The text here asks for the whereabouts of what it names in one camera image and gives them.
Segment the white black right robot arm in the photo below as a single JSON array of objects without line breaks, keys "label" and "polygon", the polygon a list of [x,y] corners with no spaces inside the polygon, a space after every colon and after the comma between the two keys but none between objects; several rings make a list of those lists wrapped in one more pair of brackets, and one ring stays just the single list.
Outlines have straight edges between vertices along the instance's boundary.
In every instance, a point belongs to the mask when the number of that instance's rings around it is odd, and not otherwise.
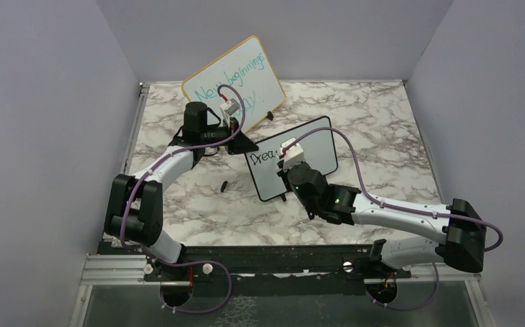
[{"label": "white black right robot arm", "polygon": [[383,277],[392,270],[425,263],[480,273],[486,226],[470,202],[455,198],[450,205],[422,205],[375,196],[356,187],[330,184],[306,162],[280,168],[278,177],[293,192],[309,219],[336,225],[376,225],[412,234],[403,240],[377,240],[366,259],[368,272]]}]

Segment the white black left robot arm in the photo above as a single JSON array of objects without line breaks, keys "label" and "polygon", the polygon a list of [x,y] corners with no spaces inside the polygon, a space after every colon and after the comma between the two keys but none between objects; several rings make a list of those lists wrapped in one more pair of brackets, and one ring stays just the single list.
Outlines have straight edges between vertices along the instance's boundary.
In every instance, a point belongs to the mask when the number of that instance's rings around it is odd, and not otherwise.
[{"label": "white black left robot arm", "polygon": [[183,124],[165,153],[149,167],[134,175],[119,174],[112,181],[104,221],[104,232],[120,240],[125,248],[138,246],[162,261],[161,269],[170,279],[187,273],[184,247],[163,229],[163,193],[178,177],[192,170],[207,148],[224,146],[230,155],[258,149],[242,132],[244,103],[229,99],[220,106],[218,123],[208,124],[212,113],[203,102],[185,106]]}]

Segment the black framed whiteboard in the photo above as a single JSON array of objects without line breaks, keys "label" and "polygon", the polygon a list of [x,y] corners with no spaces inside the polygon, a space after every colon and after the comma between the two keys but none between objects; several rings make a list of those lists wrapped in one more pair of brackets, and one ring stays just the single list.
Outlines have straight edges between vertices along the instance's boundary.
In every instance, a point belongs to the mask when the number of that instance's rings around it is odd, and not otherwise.
[{"label": "black framed whiteboard", "polygon": [[[258,150],[244,155],[258,198],[262,202],[287,193],[287,188],[278,175],[282,143],[292,138],[299,138],[319,127],[330,127],[331,125],[330,117],[321,116],[257,141],[255,144],[258,146]],[[311,168],[320,171],[323,175],[331,174],[338,169],[332,132],[318,131],[313,133],[300,141],[300,145],[304,151],[304,158]]]}]

